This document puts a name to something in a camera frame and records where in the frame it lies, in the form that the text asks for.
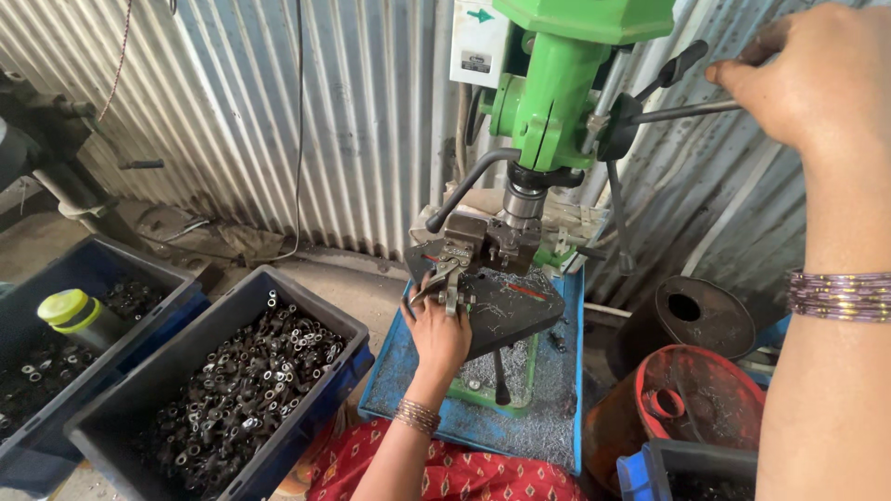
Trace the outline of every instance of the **corrugated metal wall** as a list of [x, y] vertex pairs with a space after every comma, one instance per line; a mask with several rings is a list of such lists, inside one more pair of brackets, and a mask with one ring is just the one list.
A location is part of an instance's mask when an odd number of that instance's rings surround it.
[[[639, 44], [625, 87], [639, 90], [692, 40], [708, 61], [736, 55], [756, 29], [808, 0], [677, 0], [671, 37]], [[408, 225], [437, 203], [454, 162], [456, 85], [447, 81], [449, 0], [304, 0], [304, 236], [400, 259]], [[124, 0], [5, 0], [0, 65], [40, 90], [104, 102], [119, 56]], [[113, 193], [293, 233], [300, 147], [293, 0], [134, 0], [127, 62], [102, 126], [124, 161], [163, 158], [160, 171], [119, 171], [99, 137], [82, 153]], [[650, 98], [651, 110], [722, 97], [702, 77]], [[506, 144], [486, 131], [470, 159]], [[753, 169], [769, 165], [762, 173]], [[633, 308], [679, 273], [720, 222], [693, 275], [749, 305], [781, 300], [782, 272], [803, 256], [804, 187], [795, 153], [765, 140], [744, 112], [642, 127], [620, 162], [640, 271], [594, 270], [593, 300]], [[478, 186], [502, 186], [503, 166]], [[742, 186], [751, 194], [741, 200]], [[602, 166], [571, 199], [609, 206]], [[733, 214], [721, 218], [725, 209]]]
[[[430, 193], [432, 0], [304, 0], [306, 149], [301, 233], [400, 259]], [[4, 0], [0, 66], [41, 91], [101, 106], [124, 0]], [[299, 151], [295, 0], [134, 0], [127, 59], [102, 128], [81, 153], [117, 195], [294, 232]]]

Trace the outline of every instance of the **bangle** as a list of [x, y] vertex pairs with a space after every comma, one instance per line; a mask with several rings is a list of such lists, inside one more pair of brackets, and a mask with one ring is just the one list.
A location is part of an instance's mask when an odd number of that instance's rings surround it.
[[423, 431], [430, 436], [436, 432], [440, 421], [439, 414], [404, 398], [399, 400], [393, 419]]
[[891, 319], [891, 273], [789, 272], [789, 308], [793, 313], [818, 318], [887, 322]]

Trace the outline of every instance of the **yellow bottle cap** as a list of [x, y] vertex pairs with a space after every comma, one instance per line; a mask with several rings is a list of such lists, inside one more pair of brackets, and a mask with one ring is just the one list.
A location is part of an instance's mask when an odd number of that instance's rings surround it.
[[68, 289], [49, 296], [37, 307], [37, 316], [49, 325], [68, 322], [89, 302], [90, 297], [80, 289]]

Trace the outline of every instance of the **rusty metal container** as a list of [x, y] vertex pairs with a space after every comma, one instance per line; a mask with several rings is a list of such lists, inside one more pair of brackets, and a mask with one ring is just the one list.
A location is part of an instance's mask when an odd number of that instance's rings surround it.
[[616, 379], [627, 375], [650, 353], [670, 344], [687, 344], [735, 360], [755, 343], [755, 324], [742, 303], [720, 287], [688, 276], [672, 276], [648, 296], [607, 347]]
[[585, 468], [617, 496], [616, 460], [650, 439], [758, 450], [765, 394], [724, 357], [672, 345], [646, 357], [584, 419]]

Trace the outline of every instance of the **hand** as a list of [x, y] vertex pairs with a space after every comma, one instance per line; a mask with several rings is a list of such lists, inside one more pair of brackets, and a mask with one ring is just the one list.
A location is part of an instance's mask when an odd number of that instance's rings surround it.
[[[409, 297], [414, 297], [429, 279], [430, 274], [426, 274], [420, 288], [417, 284], [413, 285]], [[405, 304], [400, 308], [418, 350], [418, 373], [424, 372], [427, 376], [450, 382], [470, 350], [467, 312], [459, 308], [458, 316], [448, 316], [446, 307], [432, 295], [414, 308], [415, 318]]]
[[737, 59], [709, 66], [706, 78], [802, 157], [850, 161], [845, 155], [861, 145], [891, 144], [889, 34], [891, 8], [821, 4], [764, 27]]

